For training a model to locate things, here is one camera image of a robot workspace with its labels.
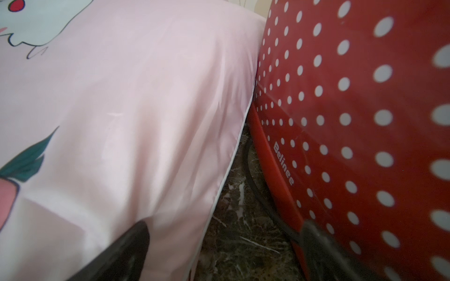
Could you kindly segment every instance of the brown marble tile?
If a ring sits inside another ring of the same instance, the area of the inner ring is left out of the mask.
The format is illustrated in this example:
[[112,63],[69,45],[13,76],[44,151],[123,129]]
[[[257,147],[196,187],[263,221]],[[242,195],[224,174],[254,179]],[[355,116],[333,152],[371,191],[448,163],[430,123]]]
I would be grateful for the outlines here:
[[[303,280],[289,241],[245,182],[242,152],[249,137],[246,125],[203,240],[196,281]],[[254,148],[250,150],[249,164],[256,184],[271,200]]]

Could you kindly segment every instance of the red eye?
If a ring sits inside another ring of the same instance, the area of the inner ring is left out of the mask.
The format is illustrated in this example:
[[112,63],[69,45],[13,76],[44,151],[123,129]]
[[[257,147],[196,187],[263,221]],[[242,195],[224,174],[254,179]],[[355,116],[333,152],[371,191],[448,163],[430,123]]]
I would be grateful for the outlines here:
[[8,6],[8,10],[10,10],[10,12],[22,11],[23,8],[25,8],[25,0],[14,0]]

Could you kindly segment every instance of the beige wall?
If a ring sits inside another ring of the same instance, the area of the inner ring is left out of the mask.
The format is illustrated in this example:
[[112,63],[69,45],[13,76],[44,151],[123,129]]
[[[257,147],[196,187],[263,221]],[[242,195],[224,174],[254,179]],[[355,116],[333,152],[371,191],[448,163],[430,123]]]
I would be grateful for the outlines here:
[[267,18],[272,0],[228,0],[228,2],[243,6],[246,9]]

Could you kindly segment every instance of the cartoon print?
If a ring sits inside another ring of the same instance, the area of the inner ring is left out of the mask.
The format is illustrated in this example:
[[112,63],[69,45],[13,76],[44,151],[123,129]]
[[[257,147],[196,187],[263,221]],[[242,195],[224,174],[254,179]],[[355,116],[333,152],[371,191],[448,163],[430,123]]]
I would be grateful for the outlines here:
[[42,46],[55,38],[92,0],[0,0],[0,36],[12,46]]
[[39,171],[44,161],[44,150],[55,131],[42,141],[19,153],[0,169],[0,231],[8,220],[19,193],[18,182],[26,182]]

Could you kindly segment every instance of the red polka dot container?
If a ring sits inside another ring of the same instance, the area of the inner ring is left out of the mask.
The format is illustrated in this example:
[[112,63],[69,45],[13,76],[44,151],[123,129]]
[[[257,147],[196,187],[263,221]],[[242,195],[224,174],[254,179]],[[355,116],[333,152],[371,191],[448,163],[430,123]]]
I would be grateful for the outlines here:
[[386,280],[450,278],[449,1],[273,0],[249,122],[291,227]]

